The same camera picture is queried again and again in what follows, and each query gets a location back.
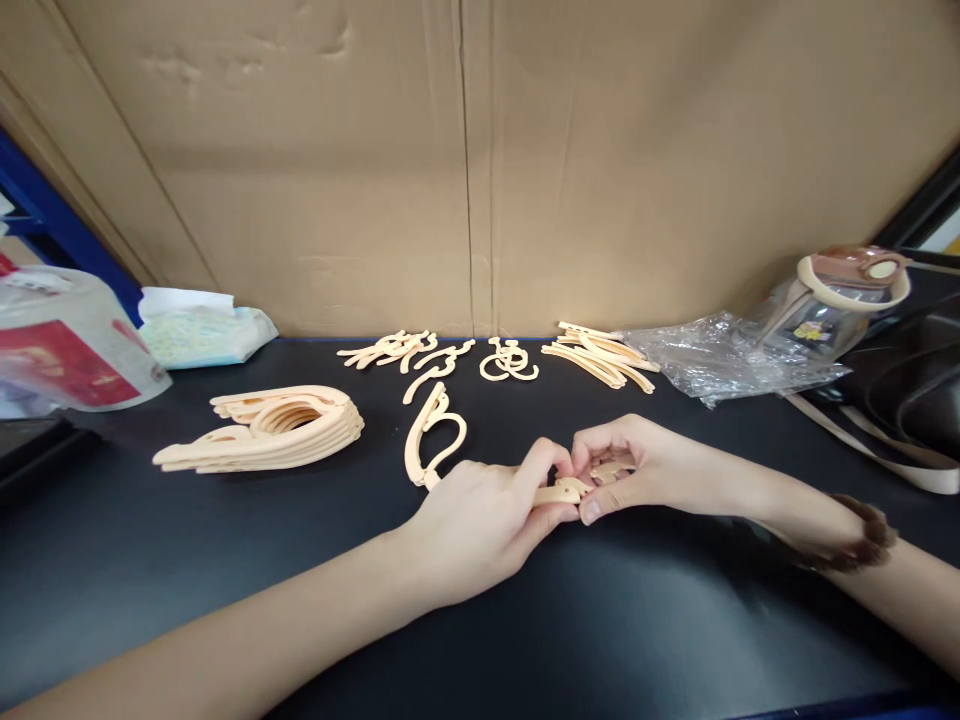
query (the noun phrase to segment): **black tabletop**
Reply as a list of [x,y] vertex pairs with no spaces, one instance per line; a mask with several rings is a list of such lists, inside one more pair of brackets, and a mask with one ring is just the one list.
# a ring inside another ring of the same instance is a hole
[[[708,410],[656,379],[611,390],[539,354],[533,382],[478,374],[479,343],[444,378],[468,423],[458,459],[518,463],[545,435],[628,412],[885,510],[960,564],[957,498],[915,489],[774,397]],[[335,351],[274,342],[245,365],[175,373],[136,408],[71,414],[107,440],[0,516],[0,707],[396,527],[424,497],[403,468],[420,404],[396,364],[358,372]],[[363,436],[294,470],[198,476],[150,464],[223,424],[208,399],[301,384],[347,392]],[[424,438],[424,456],[453,429]],[[878,694],[951,693],[919,652],[745,524],[636,508],[558,529],[515,578],[420,619],[307,685],[280,718],[726,718]]]

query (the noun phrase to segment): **cardboard box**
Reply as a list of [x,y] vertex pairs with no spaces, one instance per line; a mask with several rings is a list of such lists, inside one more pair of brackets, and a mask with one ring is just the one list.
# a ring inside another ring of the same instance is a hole
[[799,255],[868,241],[960,133],[940,0],[5,13],[0,119],[45,134],[101,236],[286,335],[742,310]]

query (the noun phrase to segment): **cardboard seam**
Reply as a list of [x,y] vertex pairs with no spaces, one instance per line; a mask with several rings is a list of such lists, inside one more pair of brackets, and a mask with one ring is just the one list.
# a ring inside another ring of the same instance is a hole
[[[170,209],[173,212],[174,217],[177,219],[177,222],[180,223],[180,227],[183,229],[183,233],[187,240],[189,240],[191,247],[197,253],[197,257],[200,258],[200,262],[203,264],[203,268],[209,275],[210,279],[213,281],[213,290],[221,292],[220,282],[217,280],[216,274],[213,272],[210,267],[210,263],[207,260],[206,255],[203,254],[200,249],[199,244],[197,243],[196,238],[193,236],[193,233],[190,232],[190,227],[187,225],[183,216],[180,214],[180,209],[177,207],[176,203],[173,202],[173,198],[170,196],[167,186],[160,179],[160,176],[157,174],[156,168],[153,167],[153,163],[150,162],[150,158],[143,149],[143,145],[140,142],[140,138],[137,137],[136,133],[133,132],[133,128],[130,126],[130,123],[127,121],[126,115],[123,114],[123,111],[120,109],[120,105],[117,103],[116,98],[113,97],[113,93],[110,92],[110,88],[104,82],[103,77],[100,75],[100,71],[97,70],[96,66],[93,64],[93,61],[90,60],[90,55],[87,52],[87,49],[84,47],[83,43],[80,40],[80,36],[77,34],[77,31],[74,29],[73,24],[70,22],[70,18],[66,13],[63,12],[63,8],[60,7],[59,0],[50,0],[50,3],[56,8],[57,13],[60,16],[64,26],[70,32],[70,35],[73,39],[73,42],[76,44],[77,48],[80,50],[80,54],[83,57],[83,63],[86,65],[88,71],[91,73],[93,79],[100,86],[101,90],[104,93],[104,96],[110,102],[110,105],[113,107],[114,112],[117,114],[117,117],[120,119],[120,123],[123,125],[124,129],[127,131],[127,135],[130,136],[131,142],[133,142],[134,147],[137,148],[137,152],[140,154],[140,158],[143,160],[150,176],[157,183],[157,187],[160,189],[160,192],[163,194],[164,200],[167,201],[167,204],[170,206]],[[47,8],[47,3],[41,3],[41,6],[44,8],[45,12],[49,13]]]
[[463,50],[463,0],[456,2],[457,23],[459,25],[459,56],[460,56],[460,103],[461,103],[461,122],[463,130],[463,180],[467,193],[467,272],[469,277],[470,289],[470,333],[473,337],[477,336],[477,315],[473,304],[474,278],[473,278],[473,224],[471,214],[472,197],[470,195],[470,145],[467,139],[467,72],[466,60]]

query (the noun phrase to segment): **plastic bag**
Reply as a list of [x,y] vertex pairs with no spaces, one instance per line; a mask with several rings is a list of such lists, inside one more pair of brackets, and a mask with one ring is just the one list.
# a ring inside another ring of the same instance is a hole
[[659,364],[678,390],[700,398],[709,408],[721,400],[789,395],[850,372],[839,363],[818,361],[789,348],[758,349],[736,332],[739,321],[732,313],[722,312],[686,325],[629,330],[624,339]]

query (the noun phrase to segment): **red label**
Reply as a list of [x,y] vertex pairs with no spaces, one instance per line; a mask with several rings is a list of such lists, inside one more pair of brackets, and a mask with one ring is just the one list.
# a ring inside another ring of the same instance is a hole
[[16,272],[19,269],[19,265],[17,265],[13,260],[8,258],[3,253],[0,253],[0,277],[9,275],[10,273]]
[[24,385],[56,388],[88,407],[133,400],[139,391],[59,320],[0,330],[0,368]]

